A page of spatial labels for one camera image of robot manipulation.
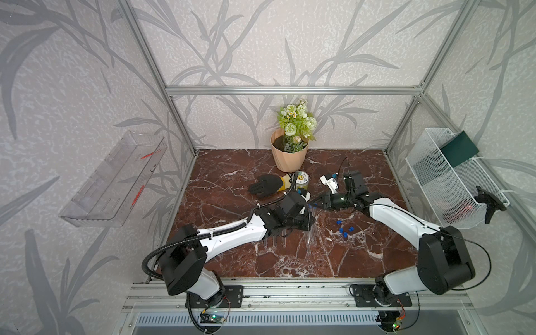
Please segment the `test tube with blue stopper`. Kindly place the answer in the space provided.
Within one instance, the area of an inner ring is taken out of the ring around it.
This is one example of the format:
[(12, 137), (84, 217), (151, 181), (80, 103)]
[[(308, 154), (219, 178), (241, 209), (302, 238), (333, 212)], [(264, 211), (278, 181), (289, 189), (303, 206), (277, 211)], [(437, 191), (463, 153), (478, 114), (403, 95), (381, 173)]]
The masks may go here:
[(315, 232), (310, 230), (305, 233), (307, 247), (310, 248), (315, 244)]

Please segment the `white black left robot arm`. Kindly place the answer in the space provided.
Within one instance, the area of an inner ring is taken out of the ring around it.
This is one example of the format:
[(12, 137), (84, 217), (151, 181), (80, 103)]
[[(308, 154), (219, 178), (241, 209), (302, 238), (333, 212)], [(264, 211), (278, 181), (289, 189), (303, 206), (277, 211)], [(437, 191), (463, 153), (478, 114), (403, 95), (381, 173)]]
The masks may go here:
[(279, 202), (256, 207), (245, 219), (224, 226), (200, 230), (192, 225), (182, 227), (170, 241), (174, 246), (157, 254), (167, 293), (191, 293), (205, 301), (221, 300), (226, 289), (205, 264), (243, 244), (293, 230), (311, 230), (315, 218), (308, 210), (309, 199), (310, 193), (300, 188), (290, 191)]

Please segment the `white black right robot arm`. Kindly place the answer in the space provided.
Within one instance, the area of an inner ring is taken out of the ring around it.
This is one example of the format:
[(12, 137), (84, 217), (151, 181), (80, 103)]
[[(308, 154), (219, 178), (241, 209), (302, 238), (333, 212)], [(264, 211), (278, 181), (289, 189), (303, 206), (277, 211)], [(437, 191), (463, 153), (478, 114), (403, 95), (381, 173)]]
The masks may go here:
[(400, 269), (375, 280), (377, 299), (408, 292), (429, 290), (442, 295), (474, 279), (475, 268), (461, 232), (442, 228), (414, 216), (379, 192), (371, 192), (358, 171), (345, 174), (345, 193), (332, 175), (320, 178), (329, 191), (310, 204), (327, 211), (356, 209), (386, 225), (409, 241), (418, 251), (417, 265)]

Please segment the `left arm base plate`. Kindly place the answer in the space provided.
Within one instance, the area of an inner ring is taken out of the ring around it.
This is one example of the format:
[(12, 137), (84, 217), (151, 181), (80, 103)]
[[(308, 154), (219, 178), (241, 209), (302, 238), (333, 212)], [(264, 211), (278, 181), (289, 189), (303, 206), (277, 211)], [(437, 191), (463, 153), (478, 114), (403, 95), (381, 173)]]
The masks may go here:
[(225, 285), (224, 290), (220, 290), (208, 300), (203, 300), (199, 295), (193, 293), (187, 293), (186, 297), (189, 298), (189, 306), (192, 308), (241, 308), (244, 298), (244, 286)]

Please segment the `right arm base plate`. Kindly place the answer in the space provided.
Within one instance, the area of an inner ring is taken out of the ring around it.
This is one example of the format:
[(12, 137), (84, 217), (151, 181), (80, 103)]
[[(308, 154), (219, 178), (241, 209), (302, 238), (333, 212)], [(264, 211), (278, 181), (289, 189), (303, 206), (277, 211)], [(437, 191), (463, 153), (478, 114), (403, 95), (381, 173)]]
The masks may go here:
[(413, 303), (408, 293), (393, 295), (389, 291), (378, 288), (377, 285), (351, 284), (349, 293), (354, 298), (356, 307), (412, 307)]

